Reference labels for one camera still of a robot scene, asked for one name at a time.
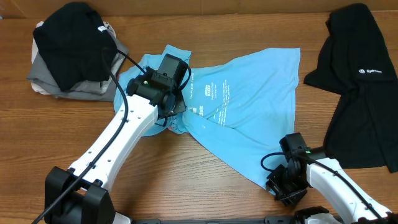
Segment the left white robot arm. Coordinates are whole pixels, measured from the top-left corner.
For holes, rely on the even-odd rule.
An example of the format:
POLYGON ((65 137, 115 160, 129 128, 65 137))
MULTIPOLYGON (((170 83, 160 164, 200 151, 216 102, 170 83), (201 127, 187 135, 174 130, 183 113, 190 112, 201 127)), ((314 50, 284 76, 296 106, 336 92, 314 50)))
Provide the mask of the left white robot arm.
POLYGON ((67 170, 54 167, 46 176, 45 210, 35 222, 132 223, 116 211, 110 191, 145 132, 186 110, 182 90, 191 73, 187 62, 167 54, 157 70, 146 67, 130 80, 122 106, 93 145, 67 170))

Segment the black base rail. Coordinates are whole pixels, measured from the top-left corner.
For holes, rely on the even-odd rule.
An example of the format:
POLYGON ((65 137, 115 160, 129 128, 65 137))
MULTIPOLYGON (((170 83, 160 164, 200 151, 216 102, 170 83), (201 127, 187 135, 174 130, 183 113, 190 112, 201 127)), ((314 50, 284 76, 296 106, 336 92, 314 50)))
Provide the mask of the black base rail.
POLYGON ((207 219, 207 220, 133 220, 132 224, 299 224, 299 223, 344 223, 340 217, 328 213, 321 206, 296 211, 293 215, 266 216, 264 218, 207 219))

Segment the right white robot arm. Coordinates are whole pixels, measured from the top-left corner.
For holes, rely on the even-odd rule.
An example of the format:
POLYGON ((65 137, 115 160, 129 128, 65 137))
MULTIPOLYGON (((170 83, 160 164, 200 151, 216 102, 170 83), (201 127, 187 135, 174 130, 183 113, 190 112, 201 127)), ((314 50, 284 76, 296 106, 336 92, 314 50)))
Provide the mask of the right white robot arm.
POLYGON ((321 148, 308 147, 300 133, 287 134, 279 141, 281 152, 261 159, 270 172, 266 186, 285 206, 296 205, 309 187, 318 190, 336 210, 339 219, 322 207, 295 212, 291 223, 397 223, 397 214, 370 197, 321 148))

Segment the grey folded garment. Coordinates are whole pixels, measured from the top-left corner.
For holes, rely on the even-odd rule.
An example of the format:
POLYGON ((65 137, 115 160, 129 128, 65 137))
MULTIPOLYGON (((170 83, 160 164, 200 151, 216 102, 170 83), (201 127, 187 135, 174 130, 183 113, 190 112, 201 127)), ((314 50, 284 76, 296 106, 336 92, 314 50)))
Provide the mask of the grey folded garment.
POLYGON ((112 49, 104 53, 104 59, 113 74, 119 70, 128 49, 111 29, 105 25, 72 30, 42 26, 33 35, 34 59, 27 79, 34 91, 56 98, 113 100, 115 82, 103 71, 101 46, 112 49))

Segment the light blue printed t-shirt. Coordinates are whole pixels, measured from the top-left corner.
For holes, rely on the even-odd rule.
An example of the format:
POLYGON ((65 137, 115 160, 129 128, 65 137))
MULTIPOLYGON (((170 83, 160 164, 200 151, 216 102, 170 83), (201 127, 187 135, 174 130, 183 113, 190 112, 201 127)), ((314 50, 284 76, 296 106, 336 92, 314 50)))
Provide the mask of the light blue printed t-shirt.
POLYGON ((183 79, 186 110, 161 119, 146 134, 191 134, 245 178, 264 187, 283 163, 279 141, 294 131, 300 49, 268 48, 183 79))

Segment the black garment with white logo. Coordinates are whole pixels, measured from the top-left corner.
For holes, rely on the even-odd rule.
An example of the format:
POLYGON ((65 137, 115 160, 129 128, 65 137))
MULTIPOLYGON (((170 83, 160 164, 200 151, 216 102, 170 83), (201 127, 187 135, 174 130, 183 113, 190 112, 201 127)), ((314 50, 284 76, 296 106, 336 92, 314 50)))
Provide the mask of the black garment with white logo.
POLYGON ((356 3, 330 13, 330 35, 304 83, 340 95, 323 147, 345 169, 397 172, 397 74, 371 11, 356 3))

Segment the black folded garment on stack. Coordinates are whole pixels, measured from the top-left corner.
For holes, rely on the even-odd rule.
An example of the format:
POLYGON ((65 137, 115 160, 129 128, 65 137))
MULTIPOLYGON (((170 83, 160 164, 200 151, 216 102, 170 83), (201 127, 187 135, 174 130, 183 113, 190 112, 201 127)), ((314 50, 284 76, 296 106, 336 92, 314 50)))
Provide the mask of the black folded garment on stack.
POLYGON ((39 54, 62 91, 82 81, 109 80, 116 43, 101 16, 85 2, 70 2, 33 31, 39 54))

